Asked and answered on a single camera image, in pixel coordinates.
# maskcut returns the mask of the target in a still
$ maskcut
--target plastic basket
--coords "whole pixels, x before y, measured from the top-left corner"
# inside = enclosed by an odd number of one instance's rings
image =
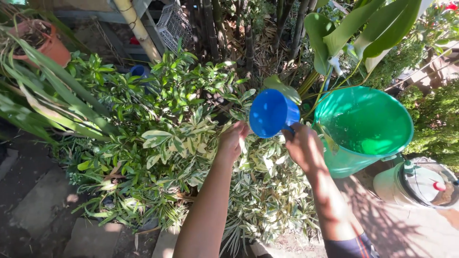
[[[186,47],[191,42],[191,26],[182,8],[175,2],[163,7],[157,27],[166,46],[175,53],[180,38],[182,38],[182,47]]]

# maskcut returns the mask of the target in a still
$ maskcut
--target orange flower pot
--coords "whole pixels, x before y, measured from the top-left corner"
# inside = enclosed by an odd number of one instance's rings
[[[38,28],[40,26],[40,22],[51,28],[51,34],[50,37],[46,39],[45,43],[43,43],[43,45],[39,47],[37,50],[45,56],[54,60],[60,66],[66,67],[71,59],[70,52],[64,46],[64,44],[57,38],[56,27],[54,27],[54,25],[52,25],[51,23],[39,19],[30,20],[29,23],[21,22],[17,25],[17,31],[16,28],[13,27],[9,30],[9,33],[21,37],[25,34],[25,32],[30,30],[30,23],[32,24],[32,26]],[[24,60],[32,66],[39,68],[33,61],[29,59],[27,55],[13,55],[13,58],[17,60]]]

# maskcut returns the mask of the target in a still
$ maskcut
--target white bucket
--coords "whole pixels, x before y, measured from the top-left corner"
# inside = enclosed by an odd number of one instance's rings
[[[402,206],[423,206],[412,199],[400,185],[398,179],[403,163],[375,176],[373,187],[381,200]]]

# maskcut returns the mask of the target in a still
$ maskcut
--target hand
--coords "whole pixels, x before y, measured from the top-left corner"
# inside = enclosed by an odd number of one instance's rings
[[[288,130],[282,130],[282,133],[291,159],[306,173],[327,169],[324,161],[324,144],[316,131],[300,123],[294,123],[290,127],[295,131],[295,135]]]
[[[220,153],[224,158],[229,158],[232,163],[241,154],[239,140],[245,140],[249,134],[249,126],[245,121],[238,121],[220,135],[217,155]]]

